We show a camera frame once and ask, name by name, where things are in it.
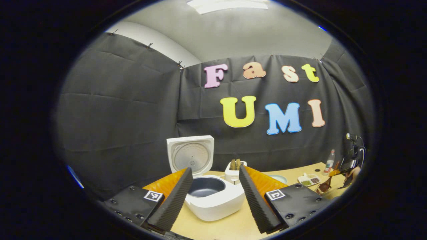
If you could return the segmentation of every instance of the paint palette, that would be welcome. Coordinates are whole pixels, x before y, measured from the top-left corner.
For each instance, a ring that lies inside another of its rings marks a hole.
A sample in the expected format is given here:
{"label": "paint palette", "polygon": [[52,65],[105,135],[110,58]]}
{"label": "paint palette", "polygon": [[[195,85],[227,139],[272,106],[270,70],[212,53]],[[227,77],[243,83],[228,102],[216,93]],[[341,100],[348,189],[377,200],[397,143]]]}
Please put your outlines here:
{"label": "paint palette", "polygon": [[307,175],[304,173],[303,176],[298,177],[298,181],[306,187],[320,183],[320,178],[316,174]]}

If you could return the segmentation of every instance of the table surface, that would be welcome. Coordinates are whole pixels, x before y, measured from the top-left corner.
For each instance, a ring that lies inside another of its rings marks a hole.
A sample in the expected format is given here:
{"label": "table surface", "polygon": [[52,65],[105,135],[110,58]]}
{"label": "table surface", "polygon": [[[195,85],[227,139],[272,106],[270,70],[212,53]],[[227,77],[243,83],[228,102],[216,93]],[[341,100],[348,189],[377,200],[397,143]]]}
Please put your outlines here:
{"label": "table surface", "polygon": [[[328,176],[322,175],[324,168],[325,164],[320,162],[299,168],[263,173],[267,175],[283,176],[287,179],[287,185],[298,183],[298,177],[302,176],[304,173],[307,175],[316,174],[320,178],[320,182],[308,187],[314,191],[320,183],[325,182],[329,178]],[[208,171],[204,175],[223,176],[224,172]],[[324,197],[332,199],[336,196],[340,196],[347,189],[337,189],[343,186],[344,179],[343,175],[334,176],[331,180],[332,188],[324,194]],[[212,222],[206,222],[199,219],[191,212],[187,205],[183,204],[171,231],[195,240],[258,240],[277,233],[260,234],[258,227],[255,224],[255,220],[252,217],[246,198],[239,211],[223,219]]]}

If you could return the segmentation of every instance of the black fabric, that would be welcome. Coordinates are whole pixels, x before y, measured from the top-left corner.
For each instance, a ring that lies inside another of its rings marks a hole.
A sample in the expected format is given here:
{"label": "black fabric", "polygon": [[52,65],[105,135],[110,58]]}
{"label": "black fabric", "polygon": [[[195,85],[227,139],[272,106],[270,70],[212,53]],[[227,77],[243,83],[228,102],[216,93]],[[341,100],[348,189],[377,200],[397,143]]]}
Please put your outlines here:
{"label": "black fabric", "polygon": [[[261,63],[267,75],[245,79],[243,65]],[[82,184],[102,199],[124,187],[170,173],[166,139],[212,135],[212,170],[224,171],[239,157],[260,171],[282,170],[326,162],[331,149],[343,156],[347,132],[369,139],[375,111],[367,81],[356,62],[332,42],[322,62],[296,56],[248,56],[220,59],[185,68],[145,45],[120,35],[103,34],[76,60],[63,85],[55,120],[58,145]],[[204,88],[203,68],[227,64],[217,88]],[[301,66],[316,68],[317,83]],[[293,66],[296,83],[284,79],[281,67]],[[223,119],[220,100],[236,97],[236,116],[244,118],[241,98],[255,96],[255,120],[232,128]],[[326,125],[311,126],[307,101],[321,100]],[[267,135],[266,104],[285,111],[300,104],[300,132]]]}

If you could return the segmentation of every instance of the plastic bottle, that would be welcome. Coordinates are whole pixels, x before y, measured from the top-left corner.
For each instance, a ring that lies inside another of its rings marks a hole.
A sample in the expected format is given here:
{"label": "plastic bottle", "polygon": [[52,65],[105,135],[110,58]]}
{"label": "plastic bottle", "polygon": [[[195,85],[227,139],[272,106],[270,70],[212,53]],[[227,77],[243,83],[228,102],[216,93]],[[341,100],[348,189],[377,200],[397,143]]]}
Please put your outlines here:
{"label": "plastic bottle", "polygon": [[329,154],[328,160],[326,161],[325,170],[323,170],[323,173],[322,173],[324,176],[327,176],[329,174],[334,161],[335,161],[335,150],[332,149]]}

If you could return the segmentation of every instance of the yellow letter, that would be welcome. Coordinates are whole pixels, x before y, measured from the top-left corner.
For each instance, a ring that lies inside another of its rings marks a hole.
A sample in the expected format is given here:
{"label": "yellow letter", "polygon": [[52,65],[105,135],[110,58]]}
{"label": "yellow letter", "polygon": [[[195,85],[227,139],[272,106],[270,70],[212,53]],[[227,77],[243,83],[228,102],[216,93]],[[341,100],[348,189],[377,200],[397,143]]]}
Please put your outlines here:
{"label": "yellow letter", "polygon": [[318,82],[319,81],[319,77],[314,76],[313,72],[316,72],[316,69],[311,67],[310,64],[305,64],[304,66],[301,67],[302,70],[305,70],[305,74],[307,74],[307,77],[310,81],[312,82]]}
{"label": "yellow letter", "polygon": [[308,101],[308,105],[311,106],[311,110],[313,111],[313,127],[318,128],[325,125],[325,121],[322,118],[322,112],[320,111],[321,101],[318,99],[313,99]]}
{"label": "yellow letter", "polygon": [[244,128],[251,125],[255,119],[254,102],[256,99],[254,96],[242,97],[242,101],[246,104],[246,117],[243,119],[236,117],[237,98],[226,97],[221,99],[220,103],[223,105],[224,122],[234,128]]}
{"label": "yellow letter", "polygon": [[263,77],[267,74],[266,71],[264,71],[261,64],[257,62],[250,62],[243,66],[243,69],[245,70],[243,72],[243,77],[246,79],[252,79],[256,77]]}
{"label": "yellow letter", "polygon": [[283,77],[288,82],[298,82],[298,75],[295,73],[295,68],[291,66],[283,66],[282,67]]}

